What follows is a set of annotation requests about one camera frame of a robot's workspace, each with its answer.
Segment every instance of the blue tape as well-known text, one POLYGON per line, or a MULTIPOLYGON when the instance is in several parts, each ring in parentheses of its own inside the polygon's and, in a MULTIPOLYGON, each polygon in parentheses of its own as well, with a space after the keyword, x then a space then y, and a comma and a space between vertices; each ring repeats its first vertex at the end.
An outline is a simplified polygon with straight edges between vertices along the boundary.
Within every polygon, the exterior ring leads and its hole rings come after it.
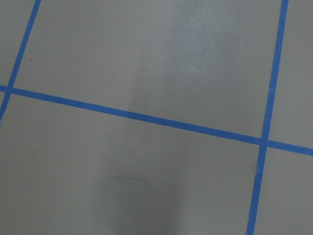
POLYGON ((274 59, 273 59, 272 71, 271 71, 270 82, 269 82, 268 100, 267 100, 267 105, 266 105, 266 110, 265 110, 262 136, 261 136, 261 142, 260 142, 260 148, 259 148, 258 167, 257 167, 255 179, 254 179, 250 212, 249 212, 249 220, 248 220, 248 225, 247 225, 247 230, 246 230, 247 235, 253 235, 254 230, 255 230, 256 217, 257 217, 260 193, 261 193, 262 178, 263 178, 263 172, 264 172, 264 164, 265 164, 266 152, 267 152, 267 147, 268 147, 270 124, 271 124, 271 119, 272 119, 276 86, 277 86, 277 80, 278 80, 280 58, 281 58, 281 53, 282 53, 282 48, 283 48, 283 39, 284 39, 287 9, 288 9, 288 0, 282 0, 279 22, 278 22, 274 59))
POLYGON ((32 30, 33 25, 34 25, 34 21, 36 19, 36 15, 37 15, 37 12, 39 9, 40 2, 41 2, 41 0, 35 1, 34 6, 33 6, 33 10, 32 10, 30 17, 29 17, 29 21, 28 21, 21 45, 20 45, 20 49, 19 49, 18 55, 16 57, 16 60, 15 60, 15 63, 14 63, 13 69, 12 69, 12 73, 11 73, 11 76, 10 76, 10 79, 8 82, 8 86, 6 88, 6 92, 5 92, 4 98, 2 100, 1 107, 0 107, 0 123, 2 121, 3 115, 6 111, 6 108, 8 106, 9 100, 10 100, 11 91, 12 91, 12 88, 14 86, 16 76, 19 72, 21 61, 22 61, 22 58, 23 58, 23 55, 25 52, 25 48, 26 48, 31 30, 32 30))
POLYGON ((92 111, 101 112, 101 113, 105 113, 105 114, 110 114, 110 115, 115 115, 115 116, 120 116, 120 117, 125 117, 125 118, 131 118, 131 119, 145 121, 145 122, 150 122, 150 123, 154 123, 154 124, 158 124, 158 125, 174 127, 177 129, 202 133, 202 134, 221 137, 221 138, 225 138, 225 139, 241 141, 241 142, 246 142, 246 143, 251 143, 251 144, 260 144, 260 138, 257 138, 257 137, 246 136, 246 135, 232 133, 232 132, 228 132, 228 131, 217 130, 217 129, 213 129, 213 128, 209 128, 209 127, 198 126, 198 125, 193 125, 193 124, 184 123, 184 122, 180 122, 180 121, 174 121, 174 120, 169 120, 169 119, 165 119, 165 118, 134 113, 134 112, 130 112, 130 111, 110 108, 110 107, 96 105, 96 104, 85 103, 85 102, 61 98, 61 97, 57 97, 57 96, 53 96, 53 95, 31 92, 31 91, 18 89, 18 88, 13 88, 12 94, 17 94, 17 95, 21 95, 21 96, 25 96, 25 97, 29 97, 29 98, 44 100, 44 101, 48 101, 48 102, 52 102, 52 103, 68 105, 68 106, 77 107, 77 108, 81 108, 81 109, 92 110, 92 111))
POLYGON ((0 92, 6 92, 6 86, 0 85, 0 92))
POLYGON ((281 149, 281 150, 285 150, 285 151, 289 151, 289 152, 293 152, 293 153, 300 153, 300 154, 313 156, 313 149, 312 148, 301 147, 301 146, 293 145, 293 144, 289 144, 289 143, 282 143, 282 142, 277 142, 277 141, 268 141, 268 147, 281 149))

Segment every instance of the stain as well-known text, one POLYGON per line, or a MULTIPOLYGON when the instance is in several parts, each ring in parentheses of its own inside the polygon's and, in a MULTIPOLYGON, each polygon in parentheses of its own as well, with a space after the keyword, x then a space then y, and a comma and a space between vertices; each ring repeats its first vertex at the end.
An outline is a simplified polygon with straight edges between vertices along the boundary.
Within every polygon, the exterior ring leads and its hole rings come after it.
POLYGON ((89 210, 101 226, 117 225, 127 216, 134 197, 145 188, 146 182, 138 178, 101 179, 89 193, 89 210))

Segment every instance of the gray floor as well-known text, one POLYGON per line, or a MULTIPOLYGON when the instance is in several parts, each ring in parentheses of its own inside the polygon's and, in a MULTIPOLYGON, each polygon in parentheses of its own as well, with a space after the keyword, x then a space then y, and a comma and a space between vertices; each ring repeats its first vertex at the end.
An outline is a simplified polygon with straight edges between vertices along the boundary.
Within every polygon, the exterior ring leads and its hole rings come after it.
MULTIPOLYGON (((33 4, 0 1, 0 85, 33 4)), ((42 1, 14 87, 261 137, 280 5, 42 1)), ((290 1, 270 134, 310 148, 312 10, 290 1)), ((258 152, 11 95, 0 125, 0 234, 245 235, 258 152)), ((313 233, 312 164, 268 149, 256 235, 313 233)))

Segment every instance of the floor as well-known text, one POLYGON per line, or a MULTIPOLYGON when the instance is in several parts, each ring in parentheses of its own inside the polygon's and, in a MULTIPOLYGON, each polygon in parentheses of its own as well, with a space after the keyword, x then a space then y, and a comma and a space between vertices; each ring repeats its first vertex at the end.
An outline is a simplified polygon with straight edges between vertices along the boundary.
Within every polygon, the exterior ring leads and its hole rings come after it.
POLYGON ((312 11, 0 1, 0 234, 312 234, 312 11))

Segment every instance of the blue painter's tape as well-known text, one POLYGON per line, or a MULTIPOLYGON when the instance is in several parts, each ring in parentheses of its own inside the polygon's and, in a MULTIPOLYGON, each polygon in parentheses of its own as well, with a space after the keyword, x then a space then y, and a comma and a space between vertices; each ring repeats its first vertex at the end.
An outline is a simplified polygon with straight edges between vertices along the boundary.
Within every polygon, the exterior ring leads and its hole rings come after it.
POLYGON ((193 125, 193 124, 184 123, 180 121, 174 121, 174 120, 169 120, 165 118, 134 113, 130 111, 110 108, 110 107, 96 105, 96 104, 85 103, 85 102, 81 102, 77 100, 61 98, 61 97, 48 95, 48 94, 31 92, 31 91, 26 91, 26 90, 17 89, 17 88, 12 89, 12 94, 17 94, 17 95, 21 95, 25 97, 34 98, 34 99, 40 99, 40 100, 49 101, 53 103, 68 105, 68 106, 77 107, 81 109, 93 110, 93 111, 101 112, 105 114, 111 114, 111 115, 125 117, 125 118, 127 117, 127 118, 131 118, 135 120, 150 122, 150 123, 163 125, 163 126, 174 127, 177 129, 202 133, 206 135, 226 138, 226 139, 235 140, 235 141, 241 141, 241 142, 246 142, 246 143, 251 143, 251 144, 260 143, 260 138, 257 138, 257 137, 241 135, 241 134, 232 133, 228 131, 222 131, 222 130, 213 129, 209 127, 198 126, 198 125, 193 125))
POLYGON ((24 52, 26 49, 26 45, 27 45, 31 30, 33 28, 33 25, 34 25, 34 22, 36 19, 36 15, 37 15, 37 12, 38 12, 38 9, 40 6, 40 2, 41 2, 41 0, 35 1, 34 6, 33 6, 33 10, 32 10, 30 17, 29 17, 29 21, 28 21, 21 45, 20 45, 20 49, 19 49, 19 52, 17 54, 16 60, 15 60, 15 63, 14 63, 13 69, 12 69, 12 73, 11 73, 11 76, 10 76, 10 79, 8 82, 8 86, 7 86, 7 89, 6 89, 6 92, 5 92, 1 107, 0 107, 0 123, 2 121, 6 107, 8 106, 8 103, 10 100, 11 91, 12 91, 12 88, 14 86, 16 76, 18 75, 18 72, 19 72, 22 58, 23 58, 23 55, 24 55, 24 52))
POLYGON ((0 85, 0 92, 6 92, 6 86, 0 85))
POLYGON ((272 119, 275 93, 276 93, 276 85, 277 85, 277 80, 278 80, 280 58, 281 58, 281 52, 283 48, 283 39, 284 39, 285 23, 286 23, 286 17, 287 17, 287 9, 288 9, 288 0, 282 0, 279 22, 278 22, 274 59, 273 59, 272 71, 271 71, 269 89, 268 89, 268 100, 267 100, 267 105, 266 105, 266 110, 265 110, 262 136, 261 136, 261 142, 260 142, 260 148, 259 148, 258 167, 257 167, 255 179, 254 179, 249 219, 248 219, 248 225, 247 225, 247 230, 246 230, 247 235, 253 235, 254 230, 255 230, 256 217, 257 217, 257 212, 258 212, 261 186, 262 186, 262 178, 263 178, 263 172, 264 172, 264 165, 265 165, 265 159, 266 159, 266 152, 267 152, 267 147, 268 147, 270 124, 271 124, 271 119, 272 119))
POLYGON ((277 142, 277 141, 268 141, 268 147, 313 156, 313 149, 312 148, 301 147, 301 146, 293 145, 293 144, 289 144, 289 143, 282 143, 282 142, 277 142))

